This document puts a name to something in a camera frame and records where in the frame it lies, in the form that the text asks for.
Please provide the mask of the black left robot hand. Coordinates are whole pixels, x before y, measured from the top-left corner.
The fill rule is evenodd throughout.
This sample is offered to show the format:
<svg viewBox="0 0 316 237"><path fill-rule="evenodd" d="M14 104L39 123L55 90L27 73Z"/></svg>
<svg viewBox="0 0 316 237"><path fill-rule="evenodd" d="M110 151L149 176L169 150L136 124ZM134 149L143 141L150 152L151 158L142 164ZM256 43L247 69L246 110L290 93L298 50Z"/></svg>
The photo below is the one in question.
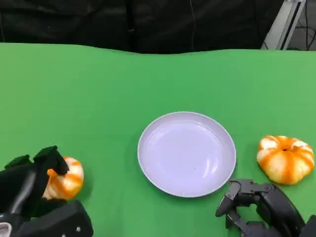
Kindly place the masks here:
<svg viewBox="0 0 316 237"><path fill-rule="evenodd" d="M41 149L33 160L23 155L10 161L0 172L0 212L31 219L65 205L63 199L43 196L49 169L58 175L65 175L69 170L57 146Z"/></svg>

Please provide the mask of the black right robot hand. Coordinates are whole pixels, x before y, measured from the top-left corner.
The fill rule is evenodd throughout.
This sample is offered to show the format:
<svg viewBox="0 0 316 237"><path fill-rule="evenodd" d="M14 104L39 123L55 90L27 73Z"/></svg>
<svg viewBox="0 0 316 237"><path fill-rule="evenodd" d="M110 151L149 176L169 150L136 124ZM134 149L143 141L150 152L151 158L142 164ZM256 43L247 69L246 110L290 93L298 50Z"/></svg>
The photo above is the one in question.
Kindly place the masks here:
<svg viewBox="0 0 316 237"><path fill-rule="evenodd" d="M298 237L305 221L287 195L272 183L257 184L251 179L231 179L220 201L216 217L225 216L227 229L236 227L242 237ZM245 221L237 208L256 205L262 221Z"/></svg>

